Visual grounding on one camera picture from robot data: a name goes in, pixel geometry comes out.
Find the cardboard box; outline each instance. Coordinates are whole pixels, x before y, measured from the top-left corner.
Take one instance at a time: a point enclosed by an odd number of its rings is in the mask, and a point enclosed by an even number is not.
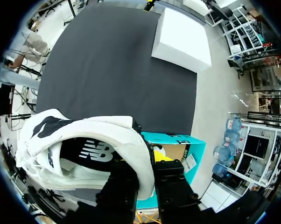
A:
[[[254,18],[258,17],[259,15],[261,15],[260,13],[258,13],[255,9],[249,11],[249,14],[252,15]]]
[[[37,20],[36,22],[34,22],[30,30],[35,32],[35,31],[38,29],[40,23],[41,23],[41,22],[40,22],[39,20]]]
[[[146,141],[152,145],[162,145],[165,149],[166,156],[171,159],[178,159],[183,163],[186,159],[189,159],[189,157],[193,158],[195,166],[187,172],[184,170],[185,179],[189,184],[192,183],[204,155],[206,146],[204,141],[185,134],[149,132],[142,132],[141,134],[143,134]],[[152,197],[144,201],[137,201],[136,204],[136,209],[151,209],[157,207],[157,196],[155,192]]]

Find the yellow object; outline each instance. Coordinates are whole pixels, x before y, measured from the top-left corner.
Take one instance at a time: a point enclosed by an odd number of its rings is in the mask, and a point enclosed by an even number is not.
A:
[[[154,150],[154,157],[155,157],[155,162],[160,162],[161,160],[164,161],[173,161],[173,159],[164,156],[162,153],[155,151]]]

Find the new balance logo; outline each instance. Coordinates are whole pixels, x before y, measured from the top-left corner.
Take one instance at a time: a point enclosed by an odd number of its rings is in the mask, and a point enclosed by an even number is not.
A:
[[[106,143],[100,142],[99,144],[95,144],[94,141],[87,140],[79,157],[86,159],[89,156],[94,161],[109,162],[112,160],[113,152],[114,149],[107,147]]]

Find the shelving unit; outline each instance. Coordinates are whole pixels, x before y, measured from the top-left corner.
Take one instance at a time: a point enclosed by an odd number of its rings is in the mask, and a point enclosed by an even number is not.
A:
[[[243,123],[243,128],[240,133],[241,141],[238,145],[239,151],[236,158],[239,157],[235,169],[227,168],[228,172],[248,181],[252,184],[257,184],[264,188],[268,187],[274,180],[274,177],[279,174],[280,170],[278,166],[281,161],[281,129],[267,127],[265,125],[257,125],[250,123]],[[267,139],[268,146],[264,158],[260,158],[255,155],[251,155],[245,152],[248,136],[259,137],[260,139]],[[246,170],[246,173],[240,173],[239,167],[243,161],[244,156],[251,157],[250,164]],[[253,160],[257,160],[259,164],[263,164],[264,170],[262,175],[258,176],[255,173],[250,173],[251,163]]]
[[[235,42],[238,42],[242,48],[240,52],[231,53],[228,59],[233,59],[235,56],[243,56],[244,54],[255,54],[257,50],[264,48],[258,33],[251,25],[252,21],[247,19],[242,10],[244,10],[242,6],[234,9],[232,11],[232,19],[220,23],[224,31],[223,36],[227,38],[230,49],[235,45]],[[253,35],[249,35],[246,30],[247,27],[251,29]]]

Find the white box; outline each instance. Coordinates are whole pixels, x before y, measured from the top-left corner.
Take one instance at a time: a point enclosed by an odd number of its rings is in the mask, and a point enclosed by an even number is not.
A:
[[[152,57],[193,72],[211,67],[205,28],[181,13],[165,8],[158,20]]]

